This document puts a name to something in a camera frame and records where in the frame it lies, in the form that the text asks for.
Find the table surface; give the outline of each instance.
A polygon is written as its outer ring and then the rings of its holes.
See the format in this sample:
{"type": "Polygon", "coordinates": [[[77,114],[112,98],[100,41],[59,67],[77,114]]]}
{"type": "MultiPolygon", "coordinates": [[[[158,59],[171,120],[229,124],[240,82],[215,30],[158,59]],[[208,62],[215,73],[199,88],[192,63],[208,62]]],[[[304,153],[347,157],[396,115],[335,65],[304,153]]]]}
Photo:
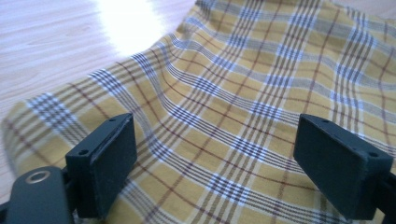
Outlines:
{"type": "MultiPolygon", "coordinates": [[[[0,120],[17,102],[87,76],[173,32],[194,0],[9,0],[0,3],[0,120]]],[[[396,19],[395,0],[336,0],[396,19]]],[[[15,177],[0,138],[0,203],[15,177]]]]}

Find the yellow plaid fabric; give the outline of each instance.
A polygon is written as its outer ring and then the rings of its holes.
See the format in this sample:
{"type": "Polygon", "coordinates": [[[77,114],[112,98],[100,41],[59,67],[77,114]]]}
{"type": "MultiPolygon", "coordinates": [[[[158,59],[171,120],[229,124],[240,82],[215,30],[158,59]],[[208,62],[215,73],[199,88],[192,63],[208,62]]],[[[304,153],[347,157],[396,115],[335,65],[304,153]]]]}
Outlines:
{"type": "Polygon", "coordinates": [[[327,1],[198,0],[150,49],[16,105],[6,149],[18,174],[63,167],[132,112],[138,159],[106,222],[347,223],[292,157],[298,118],[395,156],[395,46],[394,22],[327,1]]]}

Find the plaid pattern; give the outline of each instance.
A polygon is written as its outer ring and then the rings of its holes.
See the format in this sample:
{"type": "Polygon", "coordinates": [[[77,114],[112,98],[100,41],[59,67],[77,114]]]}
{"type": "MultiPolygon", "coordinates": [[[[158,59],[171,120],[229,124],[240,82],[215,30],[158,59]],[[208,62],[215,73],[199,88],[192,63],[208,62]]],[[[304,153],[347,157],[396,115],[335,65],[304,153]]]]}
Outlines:
{"type": "Polygon", "coordinates": [[[395,23],[326,1],[198,0],[150,49],[16,105],[6,149],[19,174],[62,167],[129,111],[138,161],[108,223],[348,223],[292,157],[298,117],[396,156],[395,47],[395,23]]]}

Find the cloth fold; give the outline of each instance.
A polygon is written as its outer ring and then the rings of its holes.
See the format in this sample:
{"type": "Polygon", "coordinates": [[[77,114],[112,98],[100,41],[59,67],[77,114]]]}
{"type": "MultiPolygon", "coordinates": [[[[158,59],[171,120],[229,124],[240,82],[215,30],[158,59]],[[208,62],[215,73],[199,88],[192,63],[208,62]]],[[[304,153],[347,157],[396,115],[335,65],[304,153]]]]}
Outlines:
{"type": "Polygon", "coordinates": [[[7,154],[19,175],[63,167],[132,112],[138,159],[106,222],[348,223],[292,157],[298,118],[395,157],[395,46],[392,21],[328,1],[198,0],[150,49],[17,104],[7,154]]]}

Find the plaid cloth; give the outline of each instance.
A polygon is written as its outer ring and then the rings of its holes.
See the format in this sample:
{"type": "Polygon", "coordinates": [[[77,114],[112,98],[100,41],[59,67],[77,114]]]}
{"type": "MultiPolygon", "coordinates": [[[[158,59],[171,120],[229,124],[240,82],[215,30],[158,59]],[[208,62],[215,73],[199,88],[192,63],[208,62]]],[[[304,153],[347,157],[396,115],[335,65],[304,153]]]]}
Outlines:
{"type": "Polygon", "coordinates": [[[292,157],[298,118],[396,156],[395,46],[394,22],[327,1],[199,0],[150,49],[17,104],[7,153],[18,174],[63,167],[132,112],[138,161],[106,222],[347,223],[292,157]]]}

